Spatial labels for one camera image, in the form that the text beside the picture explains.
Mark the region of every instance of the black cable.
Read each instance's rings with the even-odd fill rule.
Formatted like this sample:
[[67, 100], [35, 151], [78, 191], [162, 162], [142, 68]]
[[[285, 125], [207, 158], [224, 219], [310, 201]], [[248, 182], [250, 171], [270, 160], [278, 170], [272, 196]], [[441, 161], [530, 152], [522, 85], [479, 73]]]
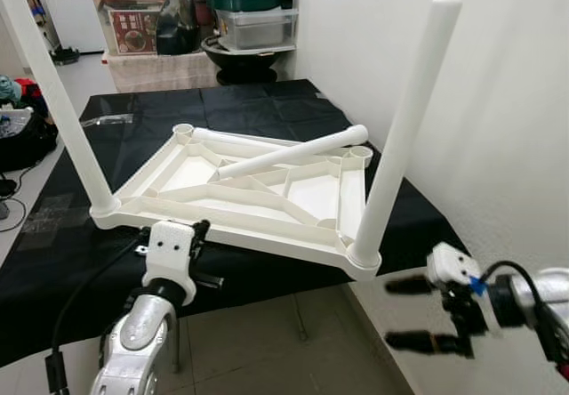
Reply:
[[44, 38], [47, 42], [49, 42], [49, 44], [52, 46], [52, 48], [55, 48], [55, 45], [53, 44], [52, 41], [50, 41], [50, 37], [48, 37], [47, 32], [44, 32]]
[[510, 260], [502, 260], [491, 265], [479, 279], [479, 282], [484, 284], [487, 279], [501, 267], [510, 267], [517, 270], [517, 272], [524, 278], [527, 285], [530, 287], [533, 296], [533, 313], [535, 314], [536, 323], [533, 326], [535, 333], [540, 339], [541, 348], [543, 353], [545, 353], [545, 358], [549, 361], [554, 361], [556, 364], [560, 364], [565, 361], [565, 355], [559, 347], [559, 342], [556, 335], [557, 323], [555, 318], [551, 315], [549, 308], [541, 299], [540, 293], [537, 287], [533, 283], [532, 277], [527, 270], [516, 262]]
[[34, 168], [36, 168], [40, 162], [42, 162], [41, 160], [37, 161], [35, 164], [33, 164], [32, 166], [29, 166], [28, 168], [26, 168], [24, 171], [22, 171], [20, 173], [20, 176], [18, 177], [18, 186], [16, 187], [16, 189], [14, 190], [14, 192], [9, 196], [9, 198], [13, 197], [14, 195], [16, 195], [20, 189], [21, 189], [21, 184], [23, 183], [23, 179], [24, 179], [24, 175], [26, 175], [27, 173], [29, 173], [31, 170], [33, 170]]
[[[126, 256], [132, 251], [132, 248], [140, 241], [142, 235], [147, 235], [148, 230], [142, 230], [138, 236], [124, 246], [121, 251], [119, 251], [116, 256], [109, 261], [107, 264], [99, 268], [95, 273], [93, 273], [88, 279], [86, 279], [80, 286], [78, 286], [73, 294], [68, 298], [65, 305], [61, 309], [60, 315], [55, 322], [52, 335], [52, 357], [58, 358], [60, 356], [60, 329], [63, 319], [65, 318], [68, 310], [70, 309], [76, 298], [98, 277], [100, 277], [105, 271], [107, 271], [111, 266], [117, 263], [120, 259]], [[63, 370], [62, 363], [58, 360], [54, 361], [54, 372], [57, 384], [64, 381], [65, 371]], [[68, 393], [66, 388], [58, 388], [56, 393]]]
[[479, 279], [479, 282], [481, 284], [484, 284], [486, 282], [486, 280], [489, 279], [489, 277], [491, 277], [492, 274], [498, 268], [502, 268], [504, 266], [516, 270], [522, 276], [522, 278], [524, 278], [525, 282], [527, 283], [527, 285], [530, 287], [530, 290], [532, 291], [533, 301], [535, 302], [535, 305], [536, 306], [539, 305], [540, 308], [543, 307], [543, 300], [541, 299], [540, 293], [537, 291], [537, 288], [536, 288], [535, 284], [533, 283], [532, 277], [530, 276], [529, 273], [527, 273], [527, 270], [525, 270], [522, 266], [520, 266], [516, 262], [512, 262], [510, 260], [500, 260], [499, 262], [492, 264], [488, 269], [486, 269], [484, 271], [484, 273], [482, 274], [482, 276]]
[[28, 216], [28, 209], [26, 208], [26, 204], [24, 204], [23, 202], [21, 202], [19, 199], [16, 199], [15, 197], [6, 197], [6, 198], [1, 198], [0, 199], [0, 203], [2, 202], [7, 202], [7, 201], [14, 201], [17, 202], [18, 204], [21, 205], [21, 209], [22, 209], [22, 216], [21, 218], [18, 220], [18, 222], [16, 224], [14, 224], [13, 226], [11, 226], [8, 229], [0, 229], [0, 233], [4, 233], [4, 232], [9, 232], [10, 230], [14, 230], [17, 227], [19, 227], [25, 220], [26, 217]]

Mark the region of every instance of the black mat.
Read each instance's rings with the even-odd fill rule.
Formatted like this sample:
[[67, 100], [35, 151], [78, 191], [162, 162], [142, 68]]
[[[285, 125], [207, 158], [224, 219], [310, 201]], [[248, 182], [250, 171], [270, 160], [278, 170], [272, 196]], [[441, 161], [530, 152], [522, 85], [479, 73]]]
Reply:
[[[130, 124], [85, 128], [114, 190], [181, 122], [296, 141], [348, 127], [343, 113], [318, 95], [309, 81], [102, 95], [91, 97], [82, 119], [133, 114]], [[378, 162], [376, 153], [366, 172], [367, 189]], [[0, 269], [0, 367], [48, 348], [54, 321], [70, 293], [132, 239], [135, 230], [130, 228], [95, 228], [88, 206], [64, 152]], [[381, 245], [380, 273], [425, 265], [440, 241], [464, 248], [443, 215], [405, 181]], [[99, 335], [129, 291], [140, 285], [144, 269], [144, 260], [133, 254], [98, 279], [70, 312], [63, 341]], [[221, 293], [199, 289], [184, 315], [349, 281], [334, 268], [211, 243], [199, 269], [224, 277], [226, 285]]]

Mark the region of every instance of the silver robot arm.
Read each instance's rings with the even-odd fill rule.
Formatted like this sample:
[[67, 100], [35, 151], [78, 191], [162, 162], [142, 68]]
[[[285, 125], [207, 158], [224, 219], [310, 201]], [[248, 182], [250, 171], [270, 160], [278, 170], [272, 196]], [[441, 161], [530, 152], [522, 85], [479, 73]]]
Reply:
[[[108, 358], [99, 371], [92, 395], [156, 394], [156, 357], [172, 341], [172, 371], [179, 368], [176, 310], [190, 304], [196, 283], [190, 264], [199, 257], [209, 222], [193, 227], [173, 222], [152, 226], [146, 252], [147, 272], [142, 278], [145, 294], [114, 326], [108, 340]], [[220, 278], [208, 277], [208, 286], [220, 286]]]
[[[518, 275], [501, 274], [488, 282], [501, 267], [513, 268]], [[386, 289], [392, 294], [440, 290], [457, 332], [387, 332], [386, 342], [393, 349], [474, 358], [471, 336], [527, 326], [538, 335], [546, 360], [569, 381], [569, 269], [546, 269], [532, 278], [517, 263], [500, 261], [481, 272], [474, 259], [442, 243], [427, 258], [425, 275], [391, 280]]]

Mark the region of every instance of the transparent plastic container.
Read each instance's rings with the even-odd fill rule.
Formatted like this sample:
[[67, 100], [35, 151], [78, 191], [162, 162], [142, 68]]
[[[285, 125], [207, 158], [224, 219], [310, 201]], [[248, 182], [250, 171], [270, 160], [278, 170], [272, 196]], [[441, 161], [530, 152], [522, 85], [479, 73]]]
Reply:
[[264, 48], [294, 48], [298, 10], [275, 9], [259, 12], [217, 11], [220, 44], [230, 51]]
[[93, 0], [110, 55], [156, 54], [164, 0]]
[[0, 139], [21, 133], [32, 117], [32, 109], [0, 109]]

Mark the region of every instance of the red object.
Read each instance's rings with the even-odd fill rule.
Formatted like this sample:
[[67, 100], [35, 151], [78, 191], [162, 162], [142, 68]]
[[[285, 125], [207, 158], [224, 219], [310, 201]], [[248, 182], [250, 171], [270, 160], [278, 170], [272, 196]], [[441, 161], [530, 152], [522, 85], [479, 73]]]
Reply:
[[569, 382], [569, 364], [557, 364], [557, 371]]
[[38, 84], [25, 77], [14, 79], [14, 81], [21, 86], [20, 102], [26, 106], [31, 106], [41, 117], [48, 117], [49, 111], [47, 103], [44, 100], [42, 90], [39, 89]]

